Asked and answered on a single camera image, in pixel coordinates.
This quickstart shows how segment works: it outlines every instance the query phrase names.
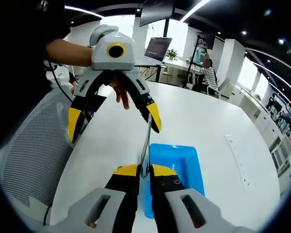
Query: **laptop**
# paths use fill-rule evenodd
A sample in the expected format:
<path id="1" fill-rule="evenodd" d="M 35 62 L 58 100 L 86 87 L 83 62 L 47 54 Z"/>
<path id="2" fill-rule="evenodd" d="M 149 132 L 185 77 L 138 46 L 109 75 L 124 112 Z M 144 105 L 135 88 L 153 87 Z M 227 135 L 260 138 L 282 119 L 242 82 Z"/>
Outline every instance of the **laptop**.
<path id="1" fill-rule="evenodd" d="M 143 57 L 136 60 L 136 67 L 156 67 L 162 64 L 172 38 L 153 37 Z"/>

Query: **laptop screen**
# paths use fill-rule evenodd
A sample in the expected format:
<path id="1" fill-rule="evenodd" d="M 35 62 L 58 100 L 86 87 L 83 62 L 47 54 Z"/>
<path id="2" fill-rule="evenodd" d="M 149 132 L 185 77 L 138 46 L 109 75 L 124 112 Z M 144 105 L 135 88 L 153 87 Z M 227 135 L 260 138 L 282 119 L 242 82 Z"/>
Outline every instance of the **laptop screen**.
<path id="1" fill-rule="evenodd" d="M 168 37 L 153 37 L 146 48 L 145 56 L 163 61 L 172 38 Z"/>

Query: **monitor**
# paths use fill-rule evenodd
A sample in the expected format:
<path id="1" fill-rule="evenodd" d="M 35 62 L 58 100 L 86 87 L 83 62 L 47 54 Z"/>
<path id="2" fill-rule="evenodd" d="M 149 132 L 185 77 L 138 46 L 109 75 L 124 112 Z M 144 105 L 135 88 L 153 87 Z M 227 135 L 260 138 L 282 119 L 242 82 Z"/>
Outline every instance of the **monitor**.
<path id="1" fill-rule="evenodd" d="M 174 12 L 174 0 L 146 0 L 139 26 L 170 18 Z"/>
<path id="2" fill-rule="evenodd" d="M 172 38 L 169 37 L 153 37 L 146 48 L 145 56 L 159 61 L 163 61 L 167 50 L 170 46 Z"/>

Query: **gray robot head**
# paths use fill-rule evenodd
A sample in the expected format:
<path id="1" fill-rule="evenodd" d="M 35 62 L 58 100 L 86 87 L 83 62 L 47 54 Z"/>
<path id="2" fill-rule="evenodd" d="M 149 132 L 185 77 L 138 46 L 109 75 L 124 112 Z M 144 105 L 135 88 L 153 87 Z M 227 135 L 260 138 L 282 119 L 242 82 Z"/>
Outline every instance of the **gray robot head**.
<path id="1" fill-rule="evenodd" d="M 118 27 L 100 25 L 91 37 L 96 45 L 92 55 L 93 70 L 132 70 L 135 65 L 135 41 L 118 32 Z"/>

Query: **black ceiling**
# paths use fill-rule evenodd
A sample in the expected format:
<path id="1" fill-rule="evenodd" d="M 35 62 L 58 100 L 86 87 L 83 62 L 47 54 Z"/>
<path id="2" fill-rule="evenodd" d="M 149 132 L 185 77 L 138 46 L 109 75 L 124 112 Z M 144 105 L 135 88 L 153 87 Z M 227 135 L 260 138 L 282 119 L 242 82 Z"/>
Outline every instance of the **black ceiling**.
<path id="1" fill-rule="evenodd" d="M 94 11 L 103 16 L 136 14 L 136 8 L 142 8 L 145 0 L 66 0 L 66 5 L 79 7 L 85 10 Z M 175 0 L 175 8 L 189 11 L 200 0 Z M 74 23 L 71 26 L 78 26 L 87 22 L 99 20 L 99 18 L 67 10 L 67 15 Z M 190 27 L 205 32 L 218 32 L 222 39 L 234 38 L 240 41 L 245 47 L 260 50 L 268 53 L 291 66 L 291 1 L 285 4 L 282 1 L 273 0 L 212 0 L 200 8 L 195 14 L 201 20 L 189 18 L 186 20 Z M 175 12 L 173 18 L 183 17 Z M 286 42 L 281 45 L 278 39 L 284 38 Z M 291 69 L 264 54 L 254 52 L 263 64 L 280 77 L 284 78 L 291 85 Z M 254 62 L 256 59 L 247 54 Z M 268 77 L 264 69 L 259 68 Z M 291 101 L 290 89 L 272 75 L 270 79 Z"/>

